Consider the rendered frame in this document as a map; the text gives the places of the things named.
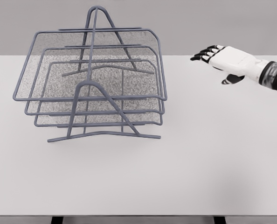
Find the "grey mesh folder tray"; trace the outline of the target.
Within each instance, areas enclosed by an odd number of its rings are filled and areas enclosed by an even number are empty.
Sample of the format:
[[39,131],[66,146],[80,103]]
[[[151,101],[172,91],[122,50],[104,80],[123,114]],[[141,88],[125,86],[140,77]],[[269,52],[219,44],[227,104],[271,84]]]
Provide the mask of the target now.
[[100,84],[125,113],[163,112],[162,59],[146,45],[44,48],[30,56],[24,74],[18,97],[28,99],[29,114],[68,116],[84,80]]
[[[91,80],[101,84],[134,125],[162,124],[164,97],[162,79],[154,60],[96,60],[91,64]],[[55,102],[32,103],[38,126],[67,127],[76,85],[87,78],[88,63],[53,62],[44,70],[37,97],[56,98]],[[95,87],[82,87],[76,107],[74,127],[113,125],[120,115]]]
[[39,114],[90,114],[94,105],[159,111],[167,99],[159,38],[144,28],[84,28],[34,35],[13,99]]

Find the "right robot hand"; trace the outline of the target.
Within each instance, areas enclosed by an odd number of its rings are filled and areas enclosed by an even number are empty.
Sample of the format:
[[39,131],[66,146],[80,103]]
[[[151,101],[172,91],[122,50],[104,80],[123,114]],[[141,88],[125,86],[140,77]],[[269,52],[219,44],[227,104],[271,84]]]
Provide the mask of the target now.
[[228,73],[222,84],[236,84],[245,77],[258,81],[268,64],[267,60],[257,59],[247,52],[222,45],[211,45],[193,55],[190,60],[203,61],[215,69]]

